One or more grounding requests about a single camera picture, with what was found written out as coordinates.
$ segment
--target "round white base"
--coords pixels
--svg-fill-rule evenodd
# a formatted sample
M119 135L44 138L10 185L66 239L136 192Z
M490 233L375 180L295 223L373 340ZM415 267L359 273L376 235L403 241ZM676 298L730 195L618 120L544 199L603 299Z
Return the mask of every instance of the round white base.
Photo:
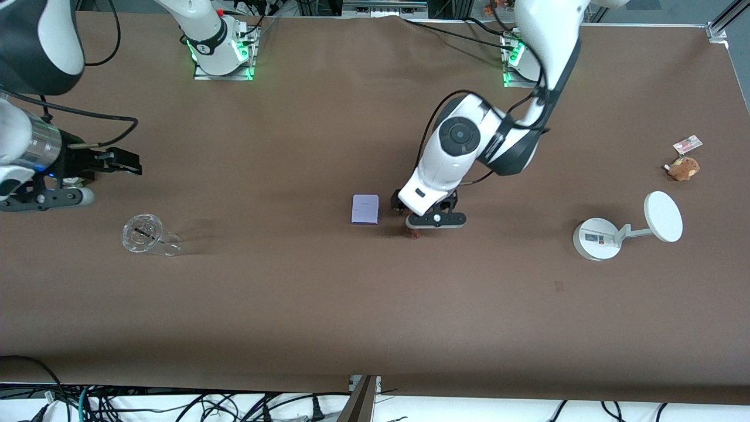
M620 252L615 242L617 227L604 219L588 219L573 231L573 245L580 256L590 261L604 261Z

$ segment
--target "brown tabletop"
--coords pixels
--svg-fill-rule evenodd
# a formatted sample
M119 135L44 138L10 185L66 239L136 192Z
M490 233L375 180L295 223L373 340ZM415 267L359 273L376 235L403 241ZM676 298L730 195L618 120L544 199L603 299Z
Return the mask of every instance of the brown tabletop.
M78 17L104 57L111 17ZM138 117L118 146L143 176L102 176L88 208L0 216L2 354L81 384L345 390L373 373L410 394L750 402L750 117L703 29L583 27L529 168L462 188L467 224L412 240L389 197L440 99L528 92L503 88L496 50L395 17L282 19L255 81L193 81L172 17L121 21L119 54L55 101ZM123 129L53 114L87 141ZM692 134L702 170L673 182L660 167ZM590 217L646 227L656 190L679 242L576 253ZM377 226L350 224L354 194L380 196ZM123 249L138 213L190 254Z

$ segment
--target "clear plastic cup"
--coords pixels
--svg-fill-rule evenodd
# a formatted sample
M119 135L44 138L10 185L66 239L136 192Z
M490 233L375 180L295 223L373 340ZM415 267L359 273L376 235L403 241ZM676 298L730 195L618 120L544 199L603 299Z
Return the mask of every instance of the clear plastic cup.
M137 254L175 256L182 250L181 244L182 239L152 214L135 216L122 228L122 245Z

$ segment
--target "table surface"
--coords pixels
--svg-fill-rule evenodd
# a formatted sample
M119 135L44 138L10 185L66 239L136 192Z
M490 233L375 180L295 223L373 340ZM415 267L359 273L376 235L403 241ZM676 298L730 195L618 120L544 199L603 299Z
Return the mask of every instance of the table surface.
M255 81L193 81L170 16L122 15L118 55L55 101L138 117L119 146L143 176L102 176L88 208L0 216L2 354L81 384L341 390L376 373L401 393L750 402L750 117L703 29L583 27L532 164L461 189L460 230L412 240L389 197L440 99L527 93L502 87L496 50L395 17L281 19ZM78 17L88 59L105 56L111 16ZM54 114L87 141L123 129ZM692 134L701 172L674 182L661 167ZM576 225L645 227L656 190L682 211L678 243L577 254ZM380 196L377 226L350 224L354 194ZM139 213L190 254L127 252Z

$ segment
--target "white stand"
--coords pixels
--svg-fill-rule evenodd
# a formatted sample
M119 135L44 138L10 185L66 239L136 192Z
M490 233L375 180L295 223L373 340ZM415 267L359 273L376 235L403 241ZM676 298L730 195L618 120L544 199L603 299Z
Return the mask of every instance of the white stand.
M683 235L683 217L669 195L651 192L643 202L649 228L633 231L630 224L621 229L605 219L588 219L573 231L575 250L590 261L613 258L631 237L655 235L663 242L676 242Z

